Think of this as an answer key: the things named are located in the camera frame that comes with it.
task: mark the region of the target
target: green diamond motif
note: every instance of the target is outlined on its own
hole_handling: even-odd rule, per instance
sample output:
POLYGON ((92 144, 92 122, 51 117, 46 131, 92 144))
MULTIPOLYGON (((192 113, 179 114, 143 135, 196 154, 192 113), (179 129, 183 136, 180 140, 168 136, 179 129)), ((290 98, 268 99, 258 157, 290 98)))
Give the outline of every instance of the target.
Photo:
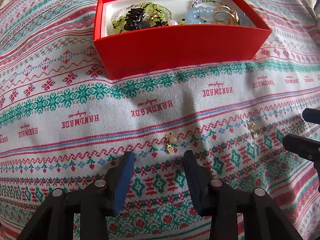
POLYGON ((9 190, 6 186, 4 186, 4 193, 9 197, 9 190))
POLYGON ((247 143, 247 150, 246 150, 247 155, 249 155, 252 159, 255 158, 255 153, 256 150, 252 147, 250 143, 247 143))
POLYGON ((277 132, 276 132, 277 140, 282 143, 283 137, 284 137, 283 133, 280 130, 277 130, 277 132))
POLYGON ((186 176, 181 174, 180 170, 176 171, 176 176, 174 176, 174 181, 179 185, 179 187, 184 186, 184 181, 186 180, 186 176))
POLYGON ((153 186, 156 187, 159 191, 159 193, 163 193, 164 192, 164 186, 165 186, 166 182, 164 179, 161 178, 161 176, 159 174, 156 175, 156 180, 153 183, 153 186))
POLYGON ((265 135, 264 137, 263 137, 263 144, 265 145, 265 146, 267 146, 269 149, 272 149, 272 141, 271 141, 271 139, 267 136, 267 135, 265 135))
POLYGON ((39 199, 40 202, 42 202, 42 198, 43 198, 43 193, 39 190, 38 187, 36 187, 36 193, 35 193, 36 197, 39 199))
POLYGON ((296 133, 299 134, 299 129, 296 127, 294 124, 292 124, 292 130, 296 133))
POLYGON ((303 122, 299 121, 299 125, 302 130, 304 130, 304 131, 306 130, 303 122))
POLYGON ((11 185, 11 188, 10 188, 10 193, 12 194, 13 198, 16 198, 16 192, 14 191, 14 188, 13 188, 12 185, 11 185))
POLYGON ((146 186, 141 183, 141 180, 139 178, 134 179, 132 189, 135 191, 135 193, 138 197, 142 196, 142 192, 145 187, 146 186))
POLYGON ((18 188, 17 188, 17 196, 18 196, 18 198, 21 200, 21 190, 20 190, 20 187, 18 186, 18 188))
POLYGON ((219 160, 218 157, 213 158, 213 165, 212 168, 215 172, 217 172, 219 175, 222 174, 222 169, 223 169, 224 163, 219 160))
POLYGON ((25 191, 24 195, 26 196, 28 201, 31 201, 31 198, 30 198, 31 197, 31 193, 30 193, 28 187, 26 187, 26 191, 25 191))
POLYGON ((237 168, 240 166, 240 154, 237 154, 234 149, 231 151, 230 160, 237 168))

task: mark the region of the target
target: green snowflake motif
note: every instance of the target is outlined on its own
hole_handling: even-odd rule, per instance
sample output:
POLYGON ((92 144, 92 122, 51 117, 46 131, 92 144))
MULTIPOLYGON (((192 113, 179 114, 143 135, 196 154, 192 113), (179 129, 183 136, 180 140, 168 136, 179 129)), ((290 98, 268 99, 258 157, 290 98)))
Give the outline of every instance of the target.
POLYGON ((135 191, 138 197, 142 196, 142 192, 145 187, 146 186, 143 183, 141 183, 141 180, 139 178, 134 179, 134 182, 132 184, 132 189, 135 191))
POLYGON ((246 153, 249 155, 252 159, 255 158, 255 149, 252 147, 252 145, 248 142, 247 143, 247 150, 246 153))
POLYGON ((166 181, 161 178, 160 174, 157 174, 155 182, 153 183, 153 186, 158 189, 159 193, 163 193, 164 192, 165 184, 167 184, 166 181))
POLYGON ((231 151, 230 161, 238 168, 240 166, 240 154, 237 154, 234 149, 231 151))
POLYGON ((184 181, 186 180, 186 176, 184 176, 180 170, 176 170, 176 175, 174 176, 174 182, 179 185, 179 187, 184 186, 184 181))
POLYGON ((219 175, 222 175, 223 166, 224 166, 224 163, 220 161, 218 157, 213 158, 212 169, 219 175))
POLYGON ((272 149, 272 140, 267 135, 263 137, 263 144, 269 149, 272 149))

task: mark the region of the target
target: beaded bracelet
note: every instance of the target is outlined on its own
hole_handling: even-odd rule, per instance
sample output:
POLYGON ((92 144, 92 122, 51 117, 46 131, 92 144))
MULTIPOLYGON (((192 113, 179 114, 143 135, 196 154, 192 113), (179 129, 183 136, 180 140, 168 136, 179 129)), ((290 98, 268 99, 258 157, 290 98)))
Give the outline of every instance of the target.
POLYGON ((159 4, 154 4, 152 2, 132 4, 129 7, 121 9, 114 16, 112 21, 112 26, 114 29, 118 30, 120 33, 124 31, 140 30, 149 27, 160 27, 165 25, 172 25, 172 22, 178 23, 173 20, 172 11, 159 4), (119 20, 117 17, 125 10, 130 9, 126 16, 121 16, 119 20), (168 20, 165 21, 165 14, 162 12, 163 9, 167 10, 168 20), (150 25, 148 21, 143 21, 144 17, 147 17, 148 21, 154 23, 153 26, 150 25))
POLYGON ((233 20, 233 25, 239 24, 239 17, 235 10, 231 10, 230 7, 228 7, 226 4, 223 4, 222 2, 218 2, 215 0, 193 0, 191 8, 186 13, 185 19, 182 19, 182 21, 179 22, 179 24, 211 24, 205 18, 213 18, 214 23, 224 23, 228 20, 229 25, 232 24, 230 17, 223 18, 223 19, 216 19, 217 14, 227 14, 231 17, 233 20), (195 5, 204 3, 204 2, 212 2, 212 3, 219 3, 221 6, 219 6, 217 9, 213 10, 211 7, 195 7, 195 5))

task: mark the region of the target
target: cross-stitch pattern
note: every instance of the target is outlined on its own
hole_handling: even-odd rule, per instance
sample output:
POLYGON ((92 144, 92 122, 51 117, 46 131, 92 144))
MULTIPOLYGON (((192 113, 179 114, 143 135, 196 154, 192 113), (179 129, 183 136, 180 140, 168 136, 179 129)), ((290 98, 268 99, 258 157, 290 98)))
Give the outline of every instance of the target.
MULTIPOLYGON (((303 239, 318 237, 316 170, 282 147, 288 133, 320 138, 320 126, 301 117, 306 107, 320 107, 317 22, 305 0, 246 1, 273 31, 251 61, 113 81, 92 42, 97 0, 3 6, 0 239, 16 239, 54 188, 86 187, 125 151, 134 152, 134 175, 124 209, 107 218, 110 239, 208 239, 211 217, 198 216, 192 206, 182 166, 186 150, 233 188, 262 187, 303 239), (169 132, 177 138, 171 154, 169 132)), ((79 214, 73 229, 79 239, 79 214)), ((244 239, 241 214, 238 232, 244 239)))

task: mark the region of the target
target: red snowflake motif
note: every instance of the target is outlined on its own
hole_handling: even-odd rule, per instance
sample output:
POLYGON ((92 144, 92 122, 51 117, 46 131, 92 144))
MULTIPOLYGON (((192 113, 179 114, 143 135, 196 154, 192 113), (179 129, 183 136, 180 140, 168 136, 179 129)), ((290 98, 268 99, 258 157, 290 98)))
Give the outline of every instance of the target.
POLYGON ((35 90, 36 88, 33 86, 33 84, 29 85, 28 88, 26 90, 24 90, 24 94, 26 95, 26 97, 30 96, 31 92, 33 92, 33 90, 35 90))
POLYGON ((170 215, 165 215, 163 217, 163 222, 167 223, 167 224, 170 224, 172 222, 172 216, 170 215))
POLYGON ((13 91, 12 91, 12 94, 9 96, 9 100, 10 100, 11 102, 13 102, 14 99, 17 97, 18 94, 19 94, 19 93, 18 93, 16 90, 13 90, 13 91))
POLYGON ((4 96, 2 96, 2 98, 0 100, 0 109, 2 108, 4 102, 5 102, 5 98, 4 98, 4 96))
POLYGON ((259 187, 262 184, 262 180, 259 178, 256 180, 256 186, 259 187))
POLYGON ((179 192, 179 193, 178 193, 178 196, 179 196, 179 199, 180 199, 180 200, 183 200, 183 199, 184 199, 184 195, 183 195, 182 192, 179 192))
POLYGON ((280 56, 280 51, 277 50, 276 48, 273 49, 273 52, 276 53, 278 55, 278 57, 280 56))
POLYGON ((136 221, 136 226, 137 226, 138 228, 143 228, 143 227, 144 227, 144 221, 143 221, 142 219, 138 219, 138 220, 136 221))
POLYGON ((283 55, 285 55, 286 58, 289 58, 289 52, 287 52, 285 49, 283 50, 283 55))
POLYGON ((157 198, 157 205, 162 206, 162 198, 157 198))
POLYGON ((261 49, 261 54, 270 56, 270 51, 269 50, 265 50, 265 49, 261 49))
POLYGON ((285 169, 286 167, 287 167, 287 164, 286 164, 286 163, 281 163, 281 164, 280 164, 280 168, 281 168, 281 169, 285 169))
POLYGON ((91 78, 96 79, 99 75, 102 75, 102 72, 98 69, 98 67, 91 67, 86 74, 91 76, 91 78))
POLYGON ((168 202, 169 202, 169 203, 173 203, 173 202, 174 202, 174 198, 173 198, 172 195, 169 195, 169 196, 168 196, 168 202))
POLYGON ((78 75, 75 75, 72 71, 69 72, 68 76, 62 79, 63 82, 65 82, 67 85, 70 85, 73 80, 75 80, 78 77, 78 75))
POLYGON ((115 223, 112 223, 112 224, 109 226, 109 230, 110 230, 110 231, 117 231, 117 230, 118 230, 118 226, 117 226, 115 223))
POLYGON ((180 229, 187 228, 187 227, 189 227, 189 225, 187 223, 182 223, 180 225, 180 229))
POLYGON ((44 83, 41 87, 44 89, 44 91, 48 91, 50 87, 52 87, 55 84, 54 81, 52 81, 52 78, 49 78, 46 83, 44 83))
POLYGON ((190 214, 191 216, 195 216, 195 215, 197 214, 197 211, 195 210, 194 207, 192 207, 192 208, 189 209, 189 214, 190 214))

